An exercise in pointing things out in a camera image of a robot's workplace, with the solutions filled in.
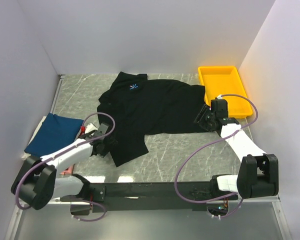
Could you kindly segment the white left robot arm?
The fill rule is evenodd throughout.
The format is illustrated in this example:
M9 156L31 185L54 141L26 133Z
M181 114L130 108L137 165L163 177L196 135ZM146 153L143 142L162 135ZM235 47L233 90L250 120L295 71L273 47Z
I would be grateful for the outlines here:
M113 126L103 122L98 129L83 134L52 154L29 156L11 186L11 193L35 210L42 209L52 199L66 196L73 196L78 201L99 201L101 190L94 188L85 177L79 174L57 177L68 167L93 155L107 155L117 143L112 132Z

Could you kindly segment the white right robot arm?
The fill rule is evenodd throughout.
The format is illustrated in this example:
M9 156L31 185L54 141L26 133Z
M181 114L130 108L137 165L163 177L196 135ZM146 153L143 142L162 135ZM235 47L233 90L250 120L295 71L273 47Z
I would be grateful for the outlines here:
M204 104L194 122L207 132L217 132L240 161L237 175L213 176L209 187L212 198L220 200L232 192L244 199L276 196L279 192L279 161L274 154L260 149L245 133L243 126L228 115L228 102L213 99Z

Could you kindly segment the black t shirt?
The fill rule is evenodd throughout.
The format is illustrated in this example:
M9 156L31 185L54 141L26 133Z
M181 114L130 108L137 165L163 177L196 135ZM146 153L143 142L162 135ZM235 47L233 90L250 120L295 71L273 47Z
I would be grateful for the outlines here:
M117 144L110 150L115 166L147 154L146 135L204 132L195 118L205 93L202 85L120 72L97 107L101 123L115 122Z

